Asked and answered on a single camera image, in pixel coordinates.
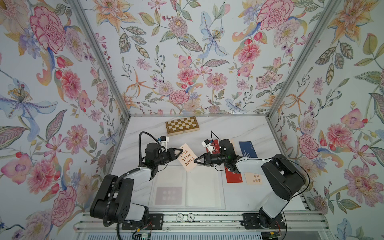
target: metal vent grille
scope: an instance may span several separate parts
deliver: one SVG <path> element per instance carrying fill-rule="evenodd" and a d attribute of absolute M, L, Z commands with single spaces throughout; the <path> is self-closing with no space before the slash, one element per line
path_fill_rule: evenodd
<path fill-rule="evenodd" d="M 122 240 L 131 240 L 132 233 L 121 233 Z M 88 233 L 86 240 L 117 240 L 115 233 Z M 260 232 L 154 232 L 151 240 L 262 240 Z"/>

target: black cable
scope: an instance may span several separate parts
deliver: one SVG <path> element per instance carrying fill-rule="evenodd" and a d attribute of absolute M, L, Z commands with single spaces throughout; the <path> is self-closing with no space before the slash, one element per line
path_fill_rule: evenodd
<path fill-rule="evenodd" d="M 151 134 L 149 134 L 149 133 L 147 133 L 147 132 L 141 132 L 140 134 L 139 134 L 139 167 L 141 167 L 141 165 L 142 165 L 142 160 L 141 160 L 141 134 L 143 134 L 143 133 L 145 133 L 145 134 L 147 134 L 148 136 L 150 136 L 151 138 L 153 138 L 157 143 L 159 143 L 159 141 L 154 137 L 154 136 L 152 136 Z"/>

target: robotic arm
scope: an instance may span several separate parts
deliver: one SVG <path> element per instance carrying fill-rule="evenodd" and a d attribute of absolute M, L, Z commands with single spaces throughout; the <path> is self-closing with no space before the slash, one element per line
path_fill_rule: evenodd
<path fill-rule="evenodd" d="M 219 143 L 220 153 L 205 153 L 194 160 L 195 163 L 211 166 L 224 164 L 228 171 L 234 173 L 251 172 L 264 174 L 272 187 L 268 201 L 260 208 L 258 220 L 260 226 L 269 228 L 293 195 L 305 183 L 305 178 L 295 166 L 281 154 L 273 158 L 252 159 L 236 155 L 233 145 L 228 139 Z"/>

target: pink card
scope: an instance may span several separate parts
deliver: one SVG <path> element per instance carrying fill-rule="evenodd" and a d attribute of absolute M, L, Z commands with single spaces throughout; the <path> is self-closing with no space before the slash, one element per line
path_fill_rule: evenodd
<path fill-rule="evenodd" d="M 183 149 L 183 153 L 178 157 L 178 160 L 183 165 L 187 172 L 191 171 L 194 167 L 196 167 L 197 163 L 194 163 L 193 160 L 197 158 L 197 156 L 192 152 L 191 148 L 184 144 L 180 147 Z"/>

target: checkered pattern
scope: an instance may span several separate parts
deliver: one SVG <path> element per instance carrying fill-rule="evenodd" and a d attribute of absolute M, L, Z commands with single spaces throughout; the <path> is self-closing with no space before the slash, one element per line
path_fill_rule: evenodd
<path fill-rule="evenodd" d="M 199 127 L 195 117 L 182 118 L 166 122 L 167 132 L 179 132 Z"/>

